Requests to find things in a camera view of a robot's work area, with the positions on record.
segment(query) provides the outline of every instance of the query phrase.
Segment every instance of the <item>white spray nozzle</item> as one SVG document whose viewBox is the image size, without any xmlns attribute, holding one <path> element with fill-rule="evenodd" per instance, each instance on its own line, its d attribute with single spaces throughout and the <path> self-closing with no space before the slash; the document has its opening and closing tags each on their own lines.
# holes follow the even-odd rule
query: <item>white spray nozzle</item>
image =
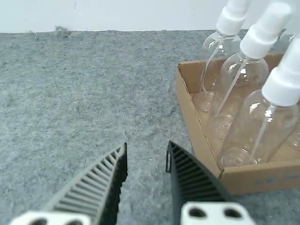
<svg viewBox="0 0 300 225">
<path fill-rule="evenodd" d="M 251 0 L 229 0 L 217 21 L 217 30 L 228 36 L 236 35 L 246 18 Z"/>
<path fill-rule="evenodd" d="M 284 2 L 269 4 L 262 17 L 248 30 L 240 43 L 241 51 L 251 59 L 261 59 L 270 51 L 292 16 L 292 8 Z"/>
<path fill-rule="evenodd" d="M 283 107 L 297 104 L 300 96 L 299 62 L 300 39 L 295 38 L 262 87 L 262 95 L 265 99 Z"/>
</svg>

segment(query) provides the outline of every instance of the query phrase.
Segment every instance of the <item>cardboard box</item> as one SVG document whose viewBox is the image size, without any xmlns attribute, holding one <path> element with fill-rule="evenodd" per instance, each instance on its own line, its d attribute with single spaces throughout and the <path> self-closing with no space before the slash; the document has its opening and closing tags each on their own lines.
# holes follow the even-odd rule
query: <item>cardboard box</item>
<svg viewBox="0 0 300 225">
<path fill-rule="evenodd" d="M 278 65 L 282 54 L 270 54 L 266 61 L 270 70 Z M 214 68 L 207 75 L 220 71 L 223 60 L 214 61 Z M 215 155 L 205 137 L 202 124 L 208 113 L 196 109 L 194 102 L 199 98 L 200 72 L 203 61 L 182 62 L 176 75 L 176 96 L 187 126 L 196 158 L 201 161 L 227 190 L 235 195 L 264 192 L 276 189 L 300 187 L 300 152 L 284 143 L 270 162 L 259 165 L 227 167 L 219 170 Z"/>
</svg>

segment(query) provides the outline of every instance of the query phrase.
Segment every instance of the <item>clear plastic bottle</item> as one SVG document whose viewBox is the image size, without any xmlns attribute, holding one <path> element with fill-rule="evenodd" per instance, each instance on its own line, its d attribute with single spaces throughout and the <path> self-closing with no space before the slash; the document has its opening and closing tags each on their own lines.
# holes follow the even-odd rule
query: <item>clear plastic bottle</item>
<svg viewBox="0 0 300 225">
<path fill-rule="evenodd" d="M 220 168 L 267 162 L 299 122 L 300 40 L 291 43 L 261 90 L 251 93 L 224 140 Z"/>
<path fill-rule="evenodd" d="M 217 22 L 217 31 L 209 35 L 204 43 L 206 67 L 201 74 L 200 101 L 196 104 L 203 112 L 210 110 L 217 75 L 206 76 L 206 71 L 214 67 L 213 59 L 226 59 L 236 53 L 240 45 L 240 31 L 251 0 L 229 0 Z"/>
<path fill-rule="evenodd" d="M 223 139 L 245 98 L 262 88 L 269 75 L 263 58 L 276 43 L 291 13 L 288 4 L 271 3 L 241 41 L 240 53 L 222 65 L 206 123 L 209 141 L 216 136 Z"/>
<path fill-rule="evenodd" d="M 300 124 L 296 130 L 289 136 L 287 143 L 295 150 L 300 151 Z"/>
</svg>

